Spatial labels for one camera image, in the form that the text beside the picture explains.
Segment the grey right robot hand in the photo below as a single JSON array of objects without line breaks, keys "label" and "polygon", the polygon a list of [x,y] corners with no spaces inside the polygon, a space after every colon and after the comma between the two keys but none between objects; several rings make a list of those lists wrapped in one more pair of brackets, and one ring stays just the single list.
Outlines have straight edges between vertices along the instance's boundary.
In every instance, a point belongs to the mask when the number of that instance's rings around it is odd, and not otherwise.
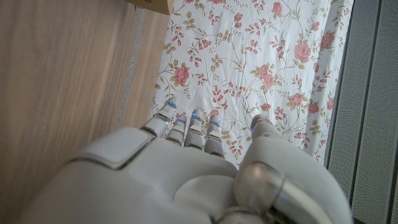
[{"label": "grey right robot hand", "polygon": [[175,117],[175,98],[141,128],[119,129],[68,161],[19,223],[352,223],[321,164],[266,116],[251,122],[239,167],[224,158],[220,121]]}]

